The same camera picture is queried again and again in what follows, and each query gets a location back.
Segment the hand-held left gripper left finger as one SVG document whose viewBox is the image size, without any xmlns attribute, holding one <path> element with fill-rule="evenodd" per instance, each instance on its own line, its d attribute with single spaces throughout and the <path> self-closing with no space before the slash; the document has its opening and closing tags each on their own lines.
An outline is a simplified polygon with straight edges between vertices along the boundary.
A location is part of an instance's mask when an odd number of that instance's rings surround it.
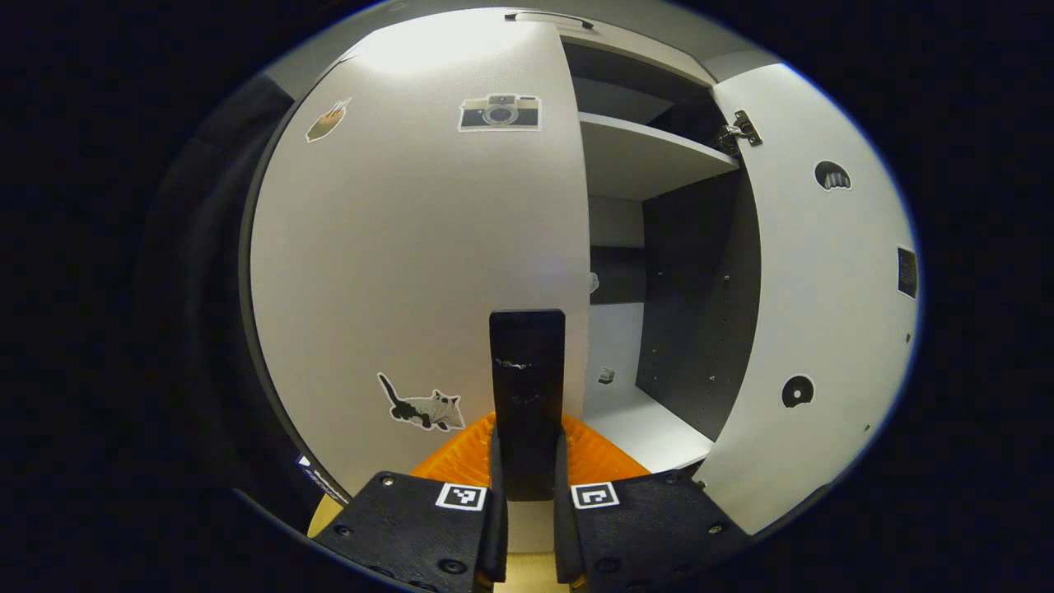
<svg viewBox="0 0 1054 593">
<path fill-rule="evenodd" d="M 380 470 L 349 502 L 324 497 L 312 539 L 392 591 L 492 591 L 506 578 L 508 545 L 495 431 L 487 414 L 414 472 Z"/>
</svg>

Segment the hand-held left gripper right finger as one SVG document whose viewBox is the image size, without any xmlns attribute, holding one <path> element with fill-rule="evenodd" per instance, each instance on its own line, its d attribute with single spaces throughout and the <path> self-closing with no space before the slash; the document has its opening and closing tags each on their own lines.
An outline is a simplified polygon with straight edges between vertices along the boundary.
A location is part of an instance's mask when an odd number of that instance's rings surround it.
<svg viewBox="0 0 1054 593">
<path fill-rule="evenodd" d="M 557 439 L 557 579 L 573 592 L 697 592 L 702 574 L 752 547 L 695 479 L 652 473 L 570 416 Z"/>
</svg>

